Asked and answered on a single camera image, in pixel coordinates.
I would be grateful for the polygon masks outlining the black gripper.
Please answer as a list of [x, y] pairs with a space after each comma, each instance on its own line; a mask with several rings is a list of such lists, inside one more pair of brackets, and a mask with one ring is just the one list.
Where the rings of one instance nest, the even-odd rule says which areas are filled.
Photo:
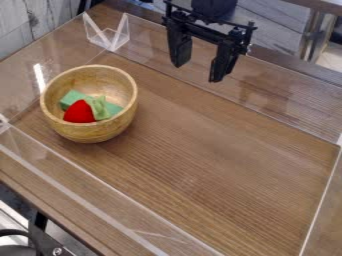
[[169, 51], [174, 66], [179, 68], [191, 59], [191, 36], [221, 44], [211, 62], [210, 82], [221, 82], [231, 73], [239, 54], [250, 48], [258, 29], [255, 22], [235, 16], [238, 0], [163, 0]]

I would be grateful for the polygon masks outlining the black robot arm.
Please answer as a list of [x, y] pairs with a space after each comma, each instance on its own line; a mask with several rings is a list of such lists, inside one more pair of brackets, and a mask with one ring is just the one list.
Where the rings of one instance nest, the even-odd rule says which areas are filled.
[[241, 55], [246, 55], [254, 21], [239, 24], [233, 16], [238, 0], [163, 0], [166, 13], [163, 25], [167, 30], [170, 59], [177, 68], [193, 55], [193, 38], [217, 46], [217, 55], [210, 66], [210, 82], [221, 82], [235, 67]]

